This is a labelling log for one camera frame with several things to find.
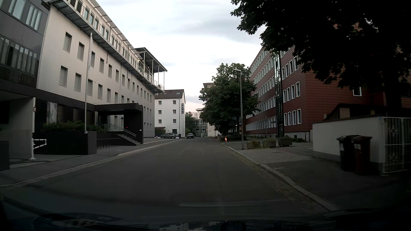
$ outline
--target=asphalt road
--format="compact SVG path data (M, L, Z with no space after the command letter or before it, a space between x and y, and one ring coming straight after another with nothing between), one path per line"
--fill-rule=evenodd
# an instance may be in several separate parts
M127 222L324 212L293 188L210 138L176 140L16 188L5 196L48 213L94 213L121 217ZM9 212L14 218L22 211Z

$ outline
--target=tree foliage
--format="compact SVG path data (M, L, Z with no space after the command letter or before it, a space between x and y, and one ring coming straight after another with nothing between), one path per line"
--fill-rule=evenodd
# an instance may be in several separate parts
M266 50L295 46L303 72L339 87L384 91L390 112L401 108L401 89L411 68L409 2L232 0L239 30L261 34Z
M186 112L185 113L185 133L187 133L187 129L190 130L188 133L194 133L195 128L196 128L196 119L193 117L190 111Z
M203 88L199 99L204 102L201 118L217 127L218 131L226 134L230 122L236 118L236 124L241 115L240 110L240 73L242 73L243 115L252 115L257 110L258 96L251 95L256 90L254 82L249 80L250 70L244 64L221 64L217 75L212 77L214 86Z

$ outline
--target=black trash bin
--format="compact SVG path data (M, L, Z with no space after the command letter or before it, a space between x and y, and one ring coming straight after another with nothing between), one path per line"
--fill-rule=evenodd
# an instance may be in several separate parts
M369 141L371 138L372 136L356 136L351 139L356 160L355 173L358 175L369 173Z
M351 142L351 139L356 136L358 135L340 136L337 138L337 140L339 141L339 157L341 162L341 170L355 170L354 145Z

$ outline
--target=lamp post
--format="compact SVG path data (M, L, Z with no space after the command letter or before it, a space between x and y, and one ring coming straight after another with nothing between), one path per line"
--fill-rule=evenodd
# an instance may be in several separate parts
M239 70L239 69L234 69L234 71L240 72L241 149L244 150L244 136L243 136L243 133L244 133L244 121L242 120L242 86L241 86L242 79L241 79L241 70Z

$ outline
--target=parked car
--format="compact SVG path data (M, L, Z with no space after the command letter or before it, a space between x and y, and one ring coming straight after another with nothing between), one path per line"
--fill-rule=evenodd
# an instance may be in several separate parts
M161 138L172 138L175 139L175 134L174 133L166 133L164 135L161 135Z

